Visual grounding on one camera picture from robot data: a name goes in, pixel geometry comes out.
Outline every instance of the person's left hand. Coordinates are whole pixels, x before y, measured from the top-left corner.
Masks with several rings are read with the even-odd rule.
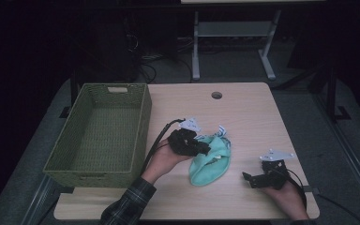
[[[165,139],[157,146],[157,151],[151,157],[145,172],[142,173],[142,178],[154,185],[159,177],[170,172],[177,163],[190,158],[192,157],[175,154],[169,146],[168,140]]]

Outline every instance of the gray carpet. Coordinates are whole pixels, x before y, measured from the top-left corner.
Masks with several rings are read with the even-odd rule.
[[[286,68],[293,44],[274,43],[269,58],[277,79],[268,81],[256,52],[257,47],[254,44],[238,52],[202,54],[199,83],[265,82],[275,86],[301,72],[298,69]],[[189,53],[180,56],[191,66]],[[189,82],[189,70],[182,62],[159,60],[149,65],[157,70],[156,83]],[[306,79],[287,91],[274,91],[277,106],[310,185],[318,188],[322,195],[349,208],[360,217],[360,185],[350,169],[341,144],[331,129],[332,125],[327,123],[325,114],[317,105],[316,96],[307,92],[308,82],[309,79]],[[42,168],[64,125],[65,119],[60,119],[59,115],[64,107],[69,106],[69,102],[69,82],[66,82],[54,98],[0,197],[0,225],[22,224],[26,213],[30,215],[34,212],[33,209],[28,211],[28,207],[40,182],[43,181]],[[339,121],[337,124],[360,158],[360,108],[355,103],[351,91],[341,82],[337,89],[337,105],[340,104],[346,108],[352,120]],[[30,217],[33,220],[29,224],[36,224],[62,191],[70,191],[70,189],[60,187],[53,182],[48,194],[40,198],[43,204],[34,212],[34,217]],[[316,197],[316,200],[321,210],[319,224],[359,224],[333,204],[319,197]],[[96,221],[58,221],[51,211],[41,224],[96,223]],[[287,224],[288,221],[272,221],[272,223]]]

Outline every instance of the background table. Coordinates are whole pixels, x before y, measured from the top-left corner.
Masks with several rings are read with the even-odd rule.
[[[164,126],[174,119],[195,117],[199,134],[213,134],[224,126],[232,142],[229,170],[205,187],[188,180],[191,160],[178,164],[156,182],[157,192],[142,219],[275,219],[285,218],[275,204],[258,189],[250,188],[242,172],[262,174],[259,156],[270,148],[294,153],[277,105],[265,83],[150,84],[153,100],[147,149]],[[220,92],[221,99],[213,99]],[[173,125],[166,133],[178,128]],[[299,160],[287,159],[304,185],[308,181]],[[99,219],[101,212],[118,200],[124,189],[75,188],[63,193],[55,208],[58,219]],[[312,193],[307,193],[307,212],[317,218],[319,209]]]

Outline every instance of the white desk frame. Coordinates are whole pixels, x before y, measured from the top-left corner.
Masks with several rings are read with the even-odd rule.
[[[198,37],[267,37],[265,46],[259,50],[259,56],[268,79],[275,80],[276,75],[267,56],[277,30],[280,13],[281,10],[277,10],[273,20],[269,22],[200,22],[198,11],[196,11],[194,50],[192,53],[192,79],[198,81],[201,78]]]

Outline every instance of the person's right hand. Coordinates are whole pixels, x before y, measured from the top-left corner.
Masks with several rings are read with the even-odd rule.
[[[282,212],[291,220],[309,219],[296,187],[289,181],[287,181],[280,190],[273,189],[272,187],[264,187],[261,188],[261,191],[270,196]]]

